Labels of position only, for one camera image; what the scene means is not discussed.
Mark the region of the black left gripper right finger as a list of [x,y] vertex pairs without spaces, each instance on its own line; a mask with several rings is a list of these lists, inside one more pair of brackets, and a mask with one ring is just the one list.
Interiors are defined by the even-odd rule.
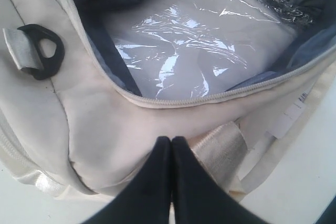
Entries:
[[265,223],[220,189],[196,160],[185,138],[175,137],[171,144],[176,223]]

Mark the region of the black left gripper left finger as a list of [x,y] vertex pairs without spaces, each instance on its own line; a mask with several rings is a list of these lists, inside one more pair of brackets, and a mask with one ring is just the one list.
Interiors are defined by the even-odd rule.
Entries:
[[171,141],[161,136],[127,187],[85,223],[169,223],[171,168]]

